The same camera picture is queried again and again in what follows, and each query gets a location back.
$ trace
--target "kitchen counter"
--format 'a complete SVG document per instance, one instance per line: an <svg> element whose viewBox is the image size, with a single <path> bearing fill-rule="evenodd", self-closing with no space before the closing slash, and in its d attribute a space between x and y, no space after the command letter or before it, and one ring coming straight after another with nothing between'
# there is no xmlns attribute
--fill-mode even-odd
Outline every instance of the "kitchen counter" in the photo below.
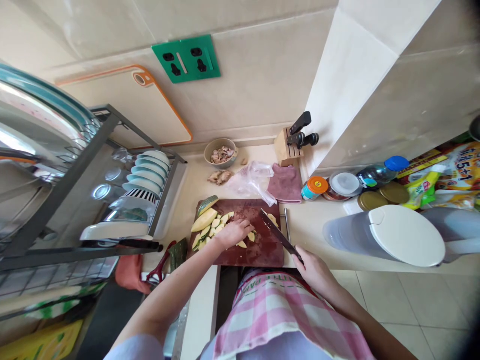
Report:
<svg viewBox="0 0 480 360"><path fill-rule="evenodd" d="M220 199L240 199L225 185L217 186L207 182L207 178L215 169L205 162L202 153L183 154L182 156L188 161L188 167L180 193L175 201L175 209L171 216L167 235L160 241L165 245L165 248L172 241L179 241L183 238L190 239L190 229L195 219L195 209L200 200L212 195L217 195ZM274 146L262 145L240 148L238 159L231 168L234 173L242 168L240 164L243 159L248 159L249 162L256 160L270 164L275 163ZM341 202L317 199L313 202L304 201L298 205L280 204L281 214L283 214L284 207L288 208L291 243L301 245L304 249L319 255L332 270L456 275L480 274L480 255L478 254L463 256L452 264L420 268L401 262L336 250L326 243L322 235L322 229L327 221L347 215ZM146 254L143 261L143 271L148 273L153 270L163 257L164 252ZM293 259L286 251L284 256L285 267L295 267ZM205 344L215 335L216 294L218 293L219 279L219 267L213 266L191 297L182 347L182 359L196 359Z"/></svg>

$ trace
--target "white cutting board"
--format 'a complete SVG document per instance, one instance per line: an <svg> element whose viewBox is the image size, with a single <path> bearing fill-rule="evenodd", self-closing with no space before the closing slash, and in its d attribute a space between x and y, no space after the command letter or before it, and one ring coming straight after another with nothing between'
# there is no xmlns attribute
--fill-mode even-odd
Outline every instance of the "white cutting board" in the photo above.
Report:
<svg viewBox="0 0 480 360"><path fill-rule="evenodd" d="M149 71L133 65L57 83L87 107L110 104L160 145L184 144L192 133ZM124 126L111 138L127 149L149 147Z"/></svg>

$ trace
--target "apron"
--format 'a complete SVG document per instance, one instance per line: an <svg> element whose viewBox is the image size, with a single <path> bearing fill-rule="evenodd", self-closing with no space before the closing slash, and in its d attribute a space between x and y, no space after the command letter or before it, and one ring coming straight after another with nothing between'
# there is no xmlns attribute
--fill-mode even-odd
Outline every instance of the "apron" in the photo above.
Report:
<svg viewBox="0 0 480 360"><path fill-rule="evenodd" d="M216 335L213 358L235 359L285 333L301 332L332 359L375 359L357 324L301 278L256 269L246 275Z"/></svg>

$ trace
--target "white floor tile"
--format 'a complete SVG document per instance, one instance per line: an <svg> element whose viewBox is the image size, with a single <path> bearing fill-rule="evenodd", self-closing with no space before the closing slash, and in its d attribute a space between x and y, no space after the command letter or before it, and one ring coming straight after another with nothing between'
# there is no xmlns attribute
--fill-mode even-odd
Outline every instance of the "white floor tile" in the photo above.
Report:
<svg viewBox="0 0 480 360"><path fill-rule="evenodd" d="M348 270L332 270L332 273L340 285L343 286L364 309L367 309L357 273Z"/></svg>
<svg viewBox="0 0 480 360"><path fill-rule="evenodd" d="M435 360L459 359L458 352L465 346L468 331L423 326L421 329Z"/></svg>
<svg viewBox="0 0 480 360"><path fill-rule="evenodd" d="M447 329L469 328L467 319L441 275L399 273L398 276L420 325Z"/></svg>
<svg viewBox="0 0 480 360"><path fill-rule="evenodd" d="M453 297L473 326L477 319L480 301L480 277L461 275L442 275L451 290Z"/></svg>
<svg viewBox="0 0 480 360"><path fill-rule="evenodd" d="M419 360L434 360L427 339L420 326L382 324L399 342Z"/></svg>
<svg viewBox="0 0 480 360"><path fill-rule="evenodd" d="M380 323L418 325L395 272L357 271L368 312Z"/></svg>

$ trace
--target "hanging cutting board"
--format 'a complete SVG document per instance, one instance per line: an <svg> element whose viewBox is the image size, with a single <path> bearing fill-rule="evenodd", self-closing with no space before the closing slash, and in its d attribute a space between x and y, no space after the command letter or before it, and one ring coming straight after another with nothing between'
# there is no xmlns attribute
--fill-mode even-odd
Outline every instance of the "hanging cutting board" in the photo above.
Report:
<svg viewBox="0 0 480 360"><path fill-rule="evenodd" d="M198 203L197 214L202 202ZM220 255L215 261L215 265L259 268L281 268L284 265L284 247L260 217L260 209L264 209L267 213L275 216L277 224L280 224L280 207L278 204L270 207L261 199L219 200L212 208L221 215L235 212L233 221L247 219L257 232L255 242L251 242L247 238L243 241L246 248L232 246ZM198 232L191 234L188 257L195 254L195 252L192 252L192 244L197 234Z"/></svg>
<svg viewBox="0 0 480 360"><path fill-rule="evenodd" d="M133 65L102 72L57 86L87 107L110 104L160 145L189 143L192 133L149 71ZM124 126L111 138L127 149L149 147Z"/></svg>

